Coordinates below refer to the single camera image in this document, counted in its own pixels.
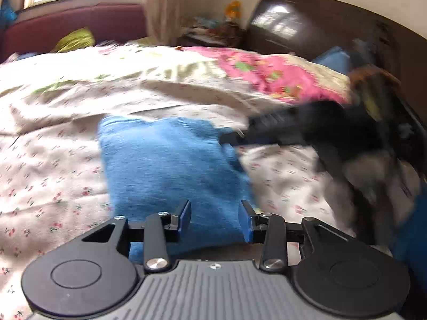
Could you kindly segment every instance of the bed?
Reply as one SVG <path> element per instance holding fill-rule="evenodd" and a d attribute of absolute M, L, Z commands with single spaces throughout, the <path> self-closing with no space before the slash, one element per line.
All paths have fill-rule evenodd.
<path fill-rule="evenodd" d="M 251 46 L 253 35 L 250 27 L 245 47 L 257 50 Z M 97 124 L 104 116 L 146 120 L 182 116 L 207 119 L 216 127 L 244 128 L 248 115 L 300 101 L 301 88 L 297 93 L 280 89 L 277 95 L 268 80 L 261 88 L 254 82 L 257 79 L 230 75 L 216 51 L 90 47 L 0 66 L 1 320 L 21 320 L 31 314 L 20 289 L 29 262 L 110 217 L 97 141 Z M 280 66 L 298 69 L 316 86 L 315 95 L 304 97 L 305 101 L 318 99 L 319 93 L 349 100 L 346 76 L 288 51 L 277 51 L 282 54 L 273 57 L 219 51 L 240 63 L 256 61 L 268 68 L 278 61 Z M 328 175 L 315 172 L 313 149 L 254 146 L 239 147 L 238 153 L 261 211 L 290 222 L 313 216 L 336 225 L 322 195 Z M 298 262 L 297 247 L 289 249 L 290 262 Z M 192 254 L 255 258 L 258 252 L 257 247 L 240 245 Z"/>

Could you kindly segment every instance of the blue fabric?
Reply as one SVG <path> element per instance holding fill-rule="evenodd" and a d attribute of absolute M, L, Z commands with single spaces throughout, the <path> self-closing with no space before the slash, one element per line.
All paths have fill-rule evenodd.
<path fill-rule="evenodd" d="M 249 177 L 208 121 L 111 116 L 98 133 L 114 215 L 143 221 L 188 199 L 191 223 L 180 243 L 168 244 L 170 254 L 244 241 L 238 205 L 253 203 Z M 141 243 L 132 244 L 130 258 L 142 261 Z"/>
<path fill-rule="evenodd" d="M 408 265 L 420 286 L 427 292 L 427 185 L 415 200 L 411 218 L 399 229 L 392 247 L 395 259 Z"/>
<path fill-rule="evenodd" d="M 10 6 L 9 0 L 3 0 L 0 7 L 0 30 L 5 29 L 11 25 L 16 18 L 16 13 Z"/>
<path fill-rule="evenodd" d="M 36 55 L 38 55 L 38 53 L 25 53 L 25 54 L 21 54 L 16 58 L 16 61 L 18 60 L 22 60 L 22 59 L 26 59 L 28 57 L 35 57 Z"/>
<path fill-rule="evenodd" d="M 350 56 L 340 47 L 333 47 L 312 61 L 342 74 L 350 71 Z"/>

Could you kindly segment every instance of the nightstand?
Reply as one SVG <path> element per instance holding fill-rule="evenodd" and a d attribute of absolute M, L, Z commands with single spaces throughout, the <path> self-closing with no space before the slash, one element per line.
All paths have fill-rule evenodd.
<path fill-rule="evenodd" d="M 217 47 L 217 48 L 227 47 L 225 42 L 218 41 L 207 35 L 192 35 L 192 34 L 182 35 L 176 41 L 176 45 L 183 46 L 183 47 L 195 47 L 195 46 Z"/>

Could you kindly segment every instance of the clutter on nightstand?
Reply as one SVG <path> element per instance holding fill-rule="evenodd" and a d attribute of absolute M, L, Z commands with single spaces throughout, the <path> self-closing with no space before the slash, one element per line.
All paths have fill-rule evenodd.
<path fill-rule="evenodd" d="M 239 26 L 241 4 L 232 1 L 225 9 L 222 22 L 194 17 L 183 23 L 184 33 L 178 40 L 183 46 L 238 47 L 244 30 Z"/>

